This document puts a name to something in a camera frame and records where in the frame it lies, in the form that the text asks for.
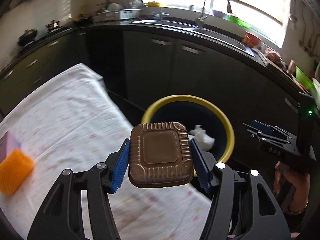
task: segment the cabinet handle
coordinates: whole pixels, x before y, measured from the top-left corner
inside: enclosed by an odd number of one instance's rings
[[[53,46],[53,45],[56,45],[58,42],[59,42],[59,41],[55,41],[55,42],[51,43],[48,47],[51,47],[51,46]]]
[[[37,84],[40,80],[42,79],[42,77],[39,77],[36,81],[33,81],[33,84]]]
[[[284,101],[287,103],[287,105],[288,105],[294,112],[298,113],[297,108],[295,108],[295,107],[293,106],[293,104],[291,104],[290,101],[289,101],[287,98],[285,98]]]
[[[12,74],[13,70],[11,70],[7,75],[5,75],[4,79],[5,80],[8,76],[10,76]]]
[[[35,59],[34,61],[32,61],[29,65],[27,65],[27,68],[28,67],[31,67],[34,63],[36,63],[38,60],[37,59]]]
[[[159,41],[159,40],[155,40],[155,39],[152,39],[151,41],[153,43],[160,44],[160,45],[172,45],[172,42],[169,42],[169,41]]]
[[[194,53],[194,54],[200,54],[200,51],[199,51],[199,50],[192,49],[192,48],[189,48],[189,47],[186,47],[186,46],[182,46],[182,49],[185,50],[185,51],[192,52],[192,53]]]

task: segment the yellow bin rim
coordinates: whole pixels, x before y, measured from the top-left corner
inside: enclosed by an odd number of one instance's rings
[[[226,130],[227,146],[219,162],[226,163],[232,154],[233,148],[235,147],[235,133],[233,131],[231,122],[229,121],[228,117],[217,106],[215,106],[213,103],[205,99],[195,97],[195,96],[189,96],[189,95],[173,95],[173,96],[167,96],[167,97],[161,98],[148,107],[148,109],[143,114],[141,123],[150,123],[153,114],[159,108],[161,108],[162,106],[168,103],[172,103],[176,101],[187,101],[187,102],[192,102],[192,103],[196,103],[201,106],[204,106],[210,111],[212,111],[220,119],[220,121],[222,122]]]

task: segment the brown plastic container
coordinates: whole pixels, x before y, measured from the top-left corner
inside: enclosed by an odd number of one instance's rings
[[[171,187],[193,178],[186,128],[178,122],[139,124],[131,131],[129,180],[136,187]]]

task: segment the black countertop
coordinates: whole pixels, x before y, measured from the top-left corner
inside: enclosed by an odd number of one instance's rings
[[[299,92],[301,92],[300,88],[297,87],[293,82],[283,79],[281,76],[277,75],[273,71],[266,68],[266,65],[262,61],[259,55],[254,53],[254,57],[247,55],[244,52],[241,52],[233,47],[229,47],[223,42],[218,42],[214,39],[207,38],[196,33],[190,33],[184,30],[170,28],[167,26],[159,26],[159,25],[142,25],[142,24],[133,24],[132,21],[136,20],[125,20],[125,21],[110,21],[110,22],[99,22],[93,23],[83,27],[71,27],[64,31],[61,31],[57,34],[54,34],[48,38],[44,38],[41,41],[37,42],[35,46],[26,51],[24,54],[15,58],[7,67],[0,71],[0,78],[2,78],[6,73],[8,73],[18,62],[20,62],[23,58],[44,46],[45,44],[64,36],[73,31],[86,31],[91,29],[100,29],[100,28],[108,28],[108,29],[117,29],[123,31],[136,31],[136,32],[145,32],[145,33],[153,33],[163,36],[168,36],[176,39],[181,39],[185,41],[190,41],[210,49],[221,52],[229,57],[232,57],[266,76],[268,79],[273,81],[283,90],[285,90],[293,99],[297,100]]]
[[[19,63],[21,60],[23,60],[25,57],[30,55],[32,52],[36,51],[37,49],[43,47],[47,43],[54,41],[68,33],[73,32],[73,28],[67,28],[57,34],[51,35],[50,37],[43,37],[36,41],[36,44],[32,46],[30,49],[26,50],[23,54],[20,54],[19,56],[15,57],[9,65],[7,65],[5,68],[0,70],[0,79],[8,73],[17,63]]]

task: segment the kitchen sink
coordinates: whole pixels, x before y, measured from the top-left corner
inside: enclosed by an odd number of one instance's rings
[[[178,23],[173,21],[159,21],[159,20],[143,20],[143,21],[134,21],[131,22],[131,24],[147,24],[147,25],[162,25],[162,26],[168,26],[171,28],[177,28],[182,29],[187,32],[196,33],[198,35],[212,38],[216,41],[225,43],[231,47],[234,47],[246,54],[249,54],[250,56],[254,57],[253,52],[248,47],[244,46],[241,42],[234,40],[233,38],[230,38],[226,35],[204,29],[204,28],[198,28],[194,25],[185,24],[185,23]]]
[[[246,46],[244,46],[241,42],[234,40],[233,38],[230,38],[226,35],[208,30],[208,29],[201,29],[201,28],[194,28],[192,30],[190,30],[192,32],[196,32],[196,33],[200,33],[200,34],[204,34],[206,36],[210,36],[214,39],[217,39],[219,41],[223,41],[225,43],[228,43],[234,47],[237,47],[238,49],[250,54],[251,56],[253,56],[253,53],[251,51],[251,49],[247,48]]]
[[[131,22],[132,24],[151,24],[151,25],[163,25],[163,26],[169,26],[169,27],[175,27],[175,28],[182,28],[182,29],[188,29],[188,28],[194,28],[195,26],[185,24],[185,23],[178,23],[178,22],[172,22],[172,21],[159,21],[159,20],[143,20],[143,21],[136,21]]]

